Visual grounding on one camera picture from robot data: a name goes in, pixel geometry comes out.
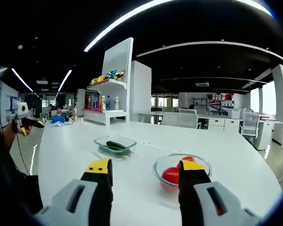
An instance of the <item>white desk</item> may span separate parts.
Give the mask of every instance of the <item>white desk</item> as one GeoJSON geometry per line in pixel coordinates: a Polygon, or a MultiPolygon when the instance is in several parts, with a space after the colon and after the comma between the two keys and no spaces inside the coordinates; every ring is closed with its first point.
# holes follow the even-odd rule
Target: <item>white desk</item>
{"type": "Polygon", "coordinates": [[[257,151],[240,135],[140,122],[111,123],[110,127],[82,121],[51,127],[46,124],[39,155],[39,186],[43,205],[97,157],[93,140],[120,135],[137,141],[127,161],[113,161],[111,225],[181,224],[178,197],[165,194],[152,167],[170,152],[191,153],[212,167],[212,181],[219,181],[248,207],[263,216],[281,194],[279,183],[257,151]]]}
{"type": "MultiPolygon", "coordinates": [[[[163,116],[163,112],[151,112],[153,116],[163,116]]],[[[208,130],[238,133],[241,119],[231,119],[224,115],[199,114],[199,119],[208,119],[208,130]]]]}

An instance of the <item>cucumber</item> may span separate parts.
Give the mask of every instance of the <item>cucumber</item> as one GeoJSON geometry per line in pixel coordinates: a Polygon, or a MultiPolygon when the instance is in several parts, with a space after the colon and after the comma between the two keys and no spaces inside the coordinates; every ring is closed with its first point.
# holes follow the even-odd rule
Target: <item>cucumber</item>
{"type": "Polygon", "coordinates": [[[125,149],[126,147],[125,146],[123,146],[123,145],[121,145],[121,144],[119,144],[119,143],[116,143],[116,142],[114,142],[114,141],[111,141],[111,140],[109,140],[109,141],[107,141],[107,146],[109,146],[109,147],[115,147],[115,148],[120,148],[120,149],[125,149]]]}
{"type": "Polygon", "coordinates": [[[105,145],[105,147],[108,147],[108,148],[110,148],[110,149],[112,149],[112,150],[115,150],[115,151],[120,151],[120,150],[122,150],[122,148],[118,148],[118,147],[114,147],[114,146],[105,145]]]}

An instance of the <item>white shelf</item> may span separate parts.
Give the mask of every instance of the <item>white shelf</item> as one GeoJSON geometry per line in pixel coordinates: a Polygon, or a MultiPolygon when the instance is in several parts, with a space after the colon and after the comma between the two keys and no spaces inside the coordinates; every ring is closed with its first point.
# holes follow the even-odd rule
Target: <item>white shelf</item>
{"type": "Polygon", "coordinates": [[[124,110],[107,110],[107,111],[93,111],[89,109],[83,109],[84,119],[90,121],[96,121],[105,125],[110,125],[110,119],[115,117],[128,116],[128,112],[124,110]]]}
{"type": "Polygon", "coordinates": [[[118,81],[115,79],[107,79],[107,80],[100,81],[91,86],[88,86],[86,89],[100,91],[102,89],[113,89],[115,88],[115,86],[123,86],[124,89],[127,89],[127,83],[123,81],[118,81]]]}

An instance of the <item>bottle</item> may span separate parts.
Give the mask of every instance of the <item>bottle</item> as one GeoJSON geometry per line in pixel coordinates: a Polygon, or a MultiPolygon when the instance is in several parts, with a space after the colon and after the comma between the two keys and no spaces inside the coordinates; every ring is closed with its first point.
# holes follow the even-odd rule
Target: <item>bottle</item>
{"type": "Polygon", "coordinates": [[[99,110],[102,109],[102,99],[101,99],[101,97],[98,97],[98,109],[99,110]]]}
{"type": "Polygon", "coordinates": [[[97,109],[97,95],[93,96],[93,109],[97,109]]]}
{"type": "Polygon", "coordinates": [[[106,109],[110,110],[111,109],[111,100],[110,100],[110,95],[107,96],[107,103],[106,103],[106,109]]]}
{"type": "Polygon", "coordinates": [[[74,106],[74,110],[73,110],[73,120],[77,121],[78,120],[78,114],[77,114],[77,106],[74,106]]]}
{"type": "Polygon", "coordinates": [[[102,110],[105,111],[105,96],[102,96],[102,110]]]}
{"type": "Polygon", "coordinates": [[[119,110],[119,98],[118,98],[118,97],[115,97],[114,103],[115,103],[114,109],[115,109],[115,110],[119,110]]]}

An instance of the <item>snack package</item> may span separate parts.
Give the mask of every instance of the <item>snack package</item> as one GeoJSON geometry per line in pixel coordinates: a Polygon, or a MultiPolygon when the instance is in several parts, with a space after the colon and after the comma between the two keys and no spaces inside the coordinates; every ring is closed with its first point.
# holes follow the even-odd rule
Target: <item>snack package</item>
{"type": "Polygon", "coordinates": [[[118,72],[116,74],[116,76],[114,77],[114,79],[118,80],[118,81],[121,81],[122,80],[122,77],[124,76],[125,72],[118,72]]]}
{"type": "Polygon", "coordinates": [[[97,82],[101,82],[103,80],[105,80],[105,75],[99,76],[98,79],[97,79],[97,82]]]}
{"type": "Polygon", "coordinates": [[[89,85],[92,86],[92,85],[95,84],[95,83],[97,83],[97,78],[92,79],[89,85]]]}
{"type": "Polygon", "coordinates": [[[116,70],[111,71],[108,73],[109,74],[109,79],[114,79],[115,75],[116,75],[116,70]]]}

